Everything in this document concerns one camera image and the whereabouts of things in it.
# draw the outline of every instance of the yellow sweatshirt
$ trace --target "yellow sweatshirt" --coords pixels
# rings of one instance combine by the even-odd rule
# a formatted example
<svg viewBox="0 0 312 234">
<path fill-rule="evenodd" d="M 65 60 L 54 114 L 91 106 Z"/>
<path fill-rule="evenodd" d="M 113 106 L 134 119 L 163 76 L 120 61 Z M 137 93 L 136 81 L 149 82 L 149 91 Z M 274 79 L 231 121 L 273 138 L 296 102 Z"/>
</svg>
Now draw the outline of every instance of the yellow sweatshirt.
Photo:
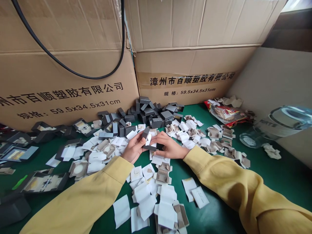
<svg viewBox="0 0 312 234">
<path fill-rule="evenodd" d="M 247 233 L 312 233 L 312 213 L 269 189 L 257 173 L 240 168 L 224 156 L 211 156 L 199 147 L 183 161 L 203 185 L 239 212 Z M 93 223 L 115 202 L 132 168 L 128 161 L 114 157 L 102 171 L 49 202 L 20 233 L 88 234 Z"/>
</svg>

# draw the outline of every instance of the gray jewelry box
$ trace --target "gray jewelry box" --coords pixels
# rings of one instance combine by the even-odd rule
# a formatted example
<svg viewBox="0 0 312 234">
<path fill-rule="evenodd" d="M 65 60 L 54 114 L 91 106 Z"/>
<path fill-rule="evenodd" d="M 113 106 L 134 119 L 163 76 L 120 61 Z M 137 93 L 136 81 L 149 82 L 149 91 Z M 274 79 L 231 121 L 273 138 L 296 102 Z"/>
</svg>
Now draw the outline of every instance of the gray jewelry box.
<svg viewBox="0 0 312 234">
<path fill-rule="evenodd" d="M 0 160 L 11 162 L 23 162 L 30 158 L 33 158 L 39 153 L 39 147 L 31 146 L 29 149 L 20 147 L 11 147 L 6 154 L 4 154 Z"/>
</svg>

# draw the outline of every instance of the plastic bottle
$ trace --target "plastic bottle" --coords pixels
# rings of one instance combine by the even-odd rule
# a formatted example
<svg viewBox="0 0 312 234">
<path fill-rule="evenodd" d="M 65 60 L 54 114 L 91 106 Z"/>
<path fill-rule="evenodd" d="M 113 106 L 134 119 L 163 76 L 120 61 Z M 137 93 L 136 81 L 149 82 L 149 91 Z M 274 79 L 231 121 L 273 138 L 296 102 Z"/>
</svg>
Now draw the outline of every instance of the plastic bottle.
<svg viewBox="0 0 312 234">
<path fill-rule="evenodd" d="M 303 107 L 282 106 L 240 135 L 240 141 L 259 148 L 265 143 L 296 134 L 312 126 L 312 110 Z"/>
</svg>

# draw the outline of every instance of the green table surface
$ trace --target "green table surface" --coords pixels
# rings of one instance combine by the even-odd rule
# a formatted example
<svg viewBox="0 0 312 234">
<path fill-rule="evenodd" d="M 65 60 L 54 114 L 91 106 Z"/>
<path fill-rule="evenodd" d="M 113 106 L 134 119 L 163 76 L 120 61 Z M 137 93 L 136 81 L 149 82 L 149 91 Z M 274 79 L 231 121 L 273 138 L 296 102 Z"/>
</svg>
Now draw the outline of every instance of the green table surface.
<svg viewBox="0 0 312 234">
<path fill-rule="evenodd" d="M 200 120 L 204 125 L 200 127 L 207 133 L 207 127 L 214 124 L 221 124 L 215 117 L 213 117 L 207 110 L 204 104 L 185 106 L 183 115 L 192 115 Z M 298 159 L 291 155 L 288 151 L 282 148 L 277 143 L 273 143 L 275 149 L 280 150 L 282 159 L 275 160 L 267 156 L 265 151 L 260 149 L 251 149 L 244 146 L 238 139 L 240 133 L 246 131 L 250 124 L 239 124 L 236 126 L 235 134 L 236 139 L 233 140 L 233 147 L 241 152 L 247 154 L 248 159 L 251 161 L 250 170 L 255 171 L 263 177 L 264 183 L 271 189 L 283 194 L 288 200 L 293 203 L 312 211 L 312 183 L 311 183 L 311 170 L 302 164 Z M 40 144 L 40 153 L 29 162 L 15 163 L 13 168 L 16 172 L 13 175 L 0 176 L 0 192 L 10 190 L 21 178 L 36 170 L 50 168 L 46 162 L 57 152 L 60 145 L 65 144 L 65 138 L 55 138 L 51 142 Z M 68 172 L 72 160 L 69 162 L 61 162 L 53 173 Z M 135 166 L 144 167 L 149 164 L 148 151 L 142 153 L 140 158 L 135 163 Z M 203 190 L 209 200 L 209 204 L 202 209 L 196 207 L 195 202 L 188 202 L 182 179 L 193 177 L 200 185 L 197 177 L 192 170 L 182 160 L 171 160 L 173 171 L 170 172 L 172 178 L 172 185 L 175 187 L 177 198 L 180 203 L 185 205 L 186 213 L 190 222 L 187 227 L 189 233 L 245 233 L 237 212 L 229 208 L 217 194 L 203 186 Z M 65 189 L 74 184 L 74 178 L 70 178 L 65 186 Z M 48 202 L 55 198 L 60 192 L 53 192 L 50 194 L 31 195 L 27 200 L 32 208 L 30 214 L 25 219 L 5 228 L 0 229 L 0 233 L 18 233 L 27 221 L 37 213 Z M 125 194 L 128 195 L 130 208 L 138 206 L 134 204 L 131 198 L 132 189 L 129 184 L 125 182 L 117 199 Z M 136 233 L 156 233 L 155 217 L 152 215 L 150 218 L 150 226 L 141 229 Z M 126 221 L 117 230 L 115 229 L 114 209 L 111 206 L 93 225 L 90 233 L 131 233 L 131 219 Z"/>
</svg>

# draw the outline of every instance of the beige cardboard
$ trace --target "beige cardboard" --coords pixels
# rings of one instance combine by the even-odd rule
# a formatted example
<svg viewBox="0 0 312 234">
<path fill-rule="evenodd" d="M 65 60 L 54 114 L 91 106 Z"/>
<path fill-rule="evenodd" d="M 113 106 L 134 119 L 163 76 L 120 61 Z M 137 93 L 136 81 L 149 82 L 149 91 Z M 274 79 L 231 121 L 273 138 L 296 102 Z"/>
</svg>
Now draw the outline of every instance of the beige cardboard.
<svg viewBox="0 0 312 234">
<path fill-rule="evenodd" d="M 52 51 L 121 49 L 121 13 L 115 0 L 19 1 L 29 25 Z M 11 0 L 0 1 L 0 52 L 41 52 Z"/>
<path fill-rule="evenodd" d="M 255 49 L 137 53 L 135 64 L 139 93 L 162 105 L 169 102 L 189 105 L 223 97 Z"/>
<path fill-rule="evenodd" d="M 286 0 L 125 1 L 136 52 L 261 45 Z"/>
<path fill-rule="evenodd" d="M 76 72 L 101 76 L 116 66 L 120 50 L 57 52 L 55 56 Z M 44 52 L 0 54 L 0 70 L 0 123 L 21 131 L 30 131 L 38 121 L 51 126 L 71 125 L 79 118 L 90 122 L 98 119 L 97 112 L 116 112 L 119 107 L 127 110 L 138 98 L 128 50 L 119 69 L 101 80 L 69 73 Z M 13 101 L 11 96 L 21 99 Z"/>
<path fill-rule="evenodd" d="M 116 67 L 122 47 L 118 1 L 25 0 L 19 4 L 37 37 L 67 67 L 94 77 Z M 71 125 L 79 118 L 90 122 L 98 119 L 99 111 L 127 110 L 138 97 L 129 50 L 112 76 L 89 80 L 66 71 L 42 51 L 10 0 L 0 1 L 0 31 L 5 35 L 0 37 L 2 124 L 30 131 L 37 121 L 51 126 Z"/>
</svg>

